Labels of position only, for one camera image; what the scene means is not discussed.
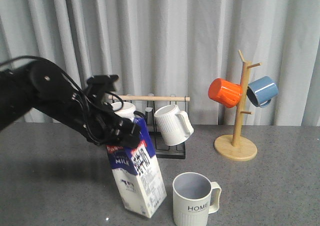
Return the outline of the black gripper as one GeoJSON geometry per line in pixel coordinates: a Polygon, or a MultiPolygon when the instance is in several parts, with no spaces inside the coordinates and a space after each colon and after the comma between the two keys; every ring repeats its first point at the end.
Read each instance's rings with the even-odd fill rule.
{"type": "Polygon", "coordinates": [[[115,114],[109,105],[100,108],[85,95],[75,94],[74,101],[80,106],[86,138],[95,145],[115,144],[137,148],[141,128],[131,120],[115,114]]]}

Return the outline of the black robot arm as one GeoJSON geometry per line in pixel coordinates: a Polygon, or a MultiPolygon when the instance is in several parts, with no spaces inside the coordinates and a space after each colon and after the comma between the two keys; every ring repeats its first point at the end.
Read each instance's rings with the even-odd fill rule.
{"type": "Polygon", "coordinates": [[[81,89],[63,69],[45,58],[20,56],[0,65],[21,59],[30,62],[0,73],[1,129],[35,108],[95,145],[137,148],[141,128],[116,115],[112,105],[103,102],[106,93],[114,94],[117,75],[92,76],[81,89]]]}

